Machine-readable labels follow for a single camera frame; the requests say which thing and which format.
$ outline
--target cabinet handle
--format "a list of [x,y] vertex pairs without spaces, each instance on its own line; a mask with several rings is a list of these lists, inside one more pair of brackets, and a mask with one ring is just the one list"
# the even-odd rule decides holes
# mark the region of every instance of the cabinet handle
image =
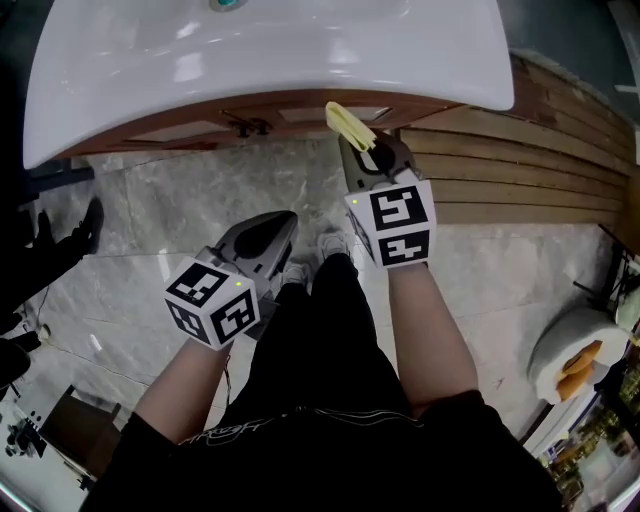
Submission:
[[258,135],[269,135],[269,130],[272,129],[272,126],[267,123],[264,119],[260,119],[259,117],[254,117],[249,119],[251,124],[258,129]]
[[237,121],[229,121],[229,126],[238,130],[238,137],[240,139],[248,139],[249,132],[253,131],[253,126],[246,123],[238,123]]

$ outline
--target forearm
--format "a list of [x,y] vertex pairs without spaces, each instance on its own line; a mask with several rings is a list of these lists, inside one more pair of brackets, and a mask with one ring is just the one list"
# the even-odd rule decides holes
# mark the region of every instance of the forearm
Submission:
[[414,410],[478,389],[469,349],[427,266],[389,270],[389,300],[398,374]]
[[174,443],[202,432],[229,350],[216,352],[187,340],[147,389],[135,412]]

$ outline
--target black shirt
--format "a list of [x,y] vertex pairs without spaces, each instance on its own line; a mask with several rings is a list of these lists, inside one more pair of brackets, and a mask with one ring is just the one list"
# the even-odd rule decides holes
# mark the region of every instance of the black shirt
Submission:
[[477,391],[418,420],[299,406],[221,425],[175,446],[134,414],[83,510],[561,508],[544,468]]

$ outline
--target yellow object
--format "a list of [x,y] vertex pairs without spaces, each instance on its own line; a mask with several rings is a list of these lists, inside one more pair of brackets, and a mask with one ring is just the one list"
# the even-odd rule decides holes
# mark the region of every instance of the yellow object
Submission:
[[361,153],[373,149],[376,134],[342,105],[330,101],[325,107],[327,125],[347,139]]
[[585,366],[579,372],[567,375],[564,379],[562,379],[558,383],[558,387],[556,388],[558,394],[560,395],[560,399],[563,402],[569,400],[569,398],[571,398],[574,393],[578,391],[580,386],[587,382],[589,377],[591,377],[593,371],[593,365],[589,364],[589,366]]
[[591,361],[595,359],[602,347],[602,342],[600,340],[596,340],[591,345],[584,347],[580,352],[578,352],[574,357],[569,359],[567,363],[562,368],[562,372],[564,375],[572,375],[574,373],[578,373],[582,371],[586,366],[591,364]]

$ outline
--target white sneaker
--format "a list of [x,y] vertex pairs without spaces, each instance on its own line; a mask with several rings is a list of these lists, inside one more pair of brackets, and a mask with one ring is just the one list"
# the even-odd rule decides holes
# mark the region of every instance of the white sneaker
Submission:
[[287,283],[292,283],[307,287],[312,277],[313,272],[311,265],[306,261],[296,260],[294,258],[289,260],[284,267],[284,272],[282,272],[282,286]]
[[40,342],[46,342],[51,338],[51,329],[47,324],[42,324],[36,334]]
[[332,254],[346,254],[351,257],[349,254],[349,246],[347,245],[347,237],[343,231],[337,229],[318,235],[316,251],[318,261],[321,263]]

